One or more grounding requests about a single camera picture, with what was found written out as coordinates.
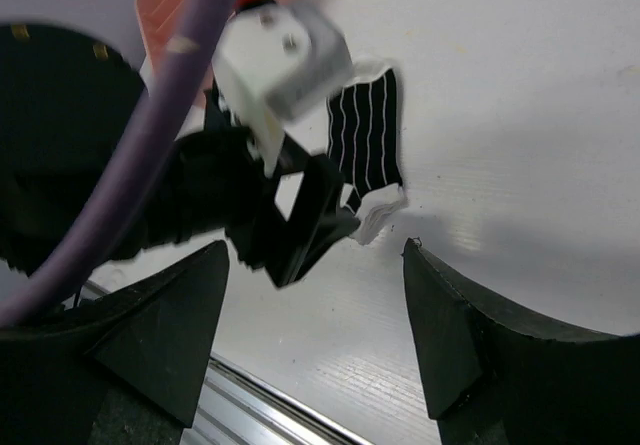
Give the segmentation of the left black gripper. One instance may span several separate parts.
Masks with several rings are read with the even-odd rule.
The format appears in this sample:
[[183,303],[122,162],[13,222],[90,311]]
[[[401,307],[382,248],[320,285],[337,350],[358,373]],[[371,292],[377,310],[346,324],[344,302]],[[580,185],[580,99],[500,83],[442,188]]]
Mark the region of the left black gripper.
[[[287,137],[275,174],[266,177],[261,159],[249,152],[249,129],[218,88],[204,96],[203,130],[177,141],[143,212],[108,257],[128,260],[142,250],[222,230],[241,262],[263,268],[275,287],[287,287],[359,227],[355,215],[340,206],[343,176],[326,155],[310,157]],[[282,178],[299,172],[299,189],[285,217],[275,194]]]

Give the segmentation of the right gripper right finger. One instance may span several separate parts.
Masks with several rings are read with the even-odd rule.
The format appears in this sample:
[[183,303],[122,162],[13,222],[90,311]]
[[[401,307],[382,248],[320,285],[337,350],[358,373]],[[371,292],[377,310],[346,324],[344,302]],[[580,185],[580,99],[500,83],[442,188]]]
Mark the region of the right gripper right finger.
[[571,325],[465,277],[410,239],[407,311],[445,444],[635,444],[639,339]]

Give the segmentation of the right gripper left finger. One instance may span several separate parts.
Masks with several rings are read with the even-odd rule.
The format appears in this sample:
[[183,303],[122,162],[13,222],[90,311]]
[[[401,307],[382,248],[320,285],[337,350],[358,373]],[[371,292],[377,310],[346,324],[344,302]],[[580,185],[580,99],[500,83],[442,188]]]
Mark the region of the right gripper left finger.
[[229,273],[222,241],[1,332],[5,444],[176,444],[194,421]]

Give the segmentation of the black white striped ankle sock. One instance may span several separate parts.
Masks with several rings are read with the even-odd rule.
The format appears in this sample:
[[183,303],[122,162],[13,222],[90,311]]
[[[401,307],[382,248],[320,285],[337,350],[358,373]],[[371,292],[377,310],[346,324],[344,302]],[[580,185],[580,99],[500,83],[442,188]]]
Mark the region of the black white striped ankle sock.
[[371,243],[407,204],[400,167],[401,82],[394,64],[364,56],[353,77],[327,99],[327,154],[351,187],[344,207],[360,225],[351,235]]

